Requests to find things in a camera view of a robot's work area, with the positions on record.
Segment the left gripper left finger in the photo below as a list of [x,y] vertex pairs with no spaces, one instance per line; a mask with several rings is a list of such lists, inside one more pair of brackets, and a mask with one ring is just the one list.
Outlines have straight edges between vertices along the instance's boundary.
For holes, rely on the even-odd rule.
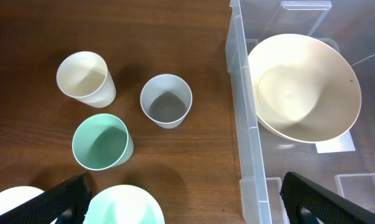
[[86,175],[75,175],[0,215],[0,224],[82,224],[91,196]]

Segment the beige bowl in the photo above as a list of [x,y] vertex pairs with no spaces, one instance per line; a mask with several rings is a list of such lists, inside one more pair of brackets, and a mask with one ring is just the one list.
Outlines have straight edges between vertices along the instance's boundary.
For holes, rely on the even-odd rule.
[[301,34],[279,34],[248,55],[259,122],[283,138],[317,143],[338,138],[358,119],[358,78],[335,49]]

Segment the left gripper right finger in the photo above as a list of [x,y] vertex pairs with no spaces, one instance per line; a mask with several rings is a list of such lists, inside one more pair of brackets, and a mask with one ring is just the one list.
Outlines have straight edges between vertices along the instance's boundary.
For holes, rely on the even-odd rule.
[[286,173],[280,196],[291,224],[375,224],[374,213],[296,172]]

